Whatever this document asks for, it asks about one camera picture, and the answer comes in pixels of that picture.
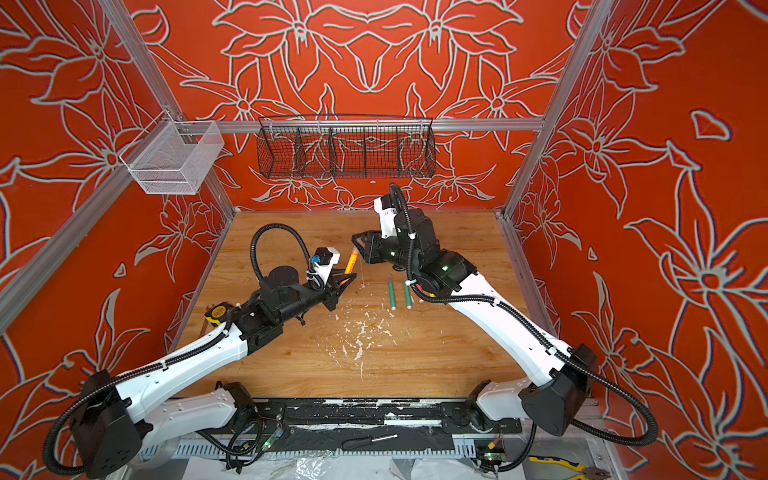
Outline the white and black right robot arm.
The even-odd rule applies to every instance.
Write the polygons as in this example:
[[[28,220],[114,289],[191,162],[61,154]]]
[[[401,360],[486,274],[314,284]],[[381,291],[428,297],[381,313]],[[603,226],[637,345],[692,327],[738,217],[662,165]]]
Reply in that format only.
[[[416,295],[472,320],[525,372],[523,380],[481,386],[477,408],[490,420],[528,418],[553,436],[563,435],[591,392],[594,352],[554,337],[509,304],[471,262],[440,246],[422,210],[403,215],[388,208],[379,217],[380,230],[351,238],[362,259],[405,271]]]

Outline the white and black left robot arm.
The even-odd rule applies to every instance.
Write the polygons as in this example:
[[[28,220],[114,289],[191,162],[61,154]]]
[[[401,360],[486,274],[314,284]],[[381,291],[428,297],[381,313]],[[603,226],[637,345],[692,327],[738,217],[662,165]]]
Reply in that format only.
[[[147,365],[111,376],[90,375],[77,400],[49,431],[46,467],[62,476],[105,477],[142,448],[198,430],[246,420],[253,403],[241,385],[173,402],[172,397],[214,371],[242,360],[279,337],[287,321],[302,321],[312,308],[336,308],[356,276],[314,264],[302,283],[290,266],[273,269],[243,304],[222,302],[207,318],[205,337]]]

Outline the orange highlighter pen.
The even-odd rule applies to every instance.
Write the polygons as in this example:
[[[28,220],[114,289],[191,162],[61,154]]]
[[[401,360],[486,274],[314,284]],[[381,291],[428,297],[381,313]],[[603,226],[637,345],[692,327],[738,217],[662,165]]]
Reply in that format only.
[[[351,274],[354,271],[358,258],[359,258],[359,252],[357,248],[354,248],[346,264],[345,271],[344,271],[345,274]]]

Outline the green marker pen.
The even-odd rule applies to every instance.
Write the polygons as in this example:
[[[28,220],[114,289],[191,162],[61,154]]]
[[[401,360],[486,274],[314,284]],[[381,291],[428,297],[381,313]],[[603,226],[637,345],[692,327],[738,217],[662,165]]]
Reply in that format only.
[[[393,278],[391,276],[388,277],[387,286],[388,286],[388,296],[389,296],[390,310],[394,311],[394,310],[397,309],[397,300],[396,300],[394,281],[393,281]]]
[[[408,310],[411,310],[413,308],[413,300],[411,296],[410,285],[406,281],[404,282],[403,286],[404,286],[404,298],[406,302],[406,308]]]

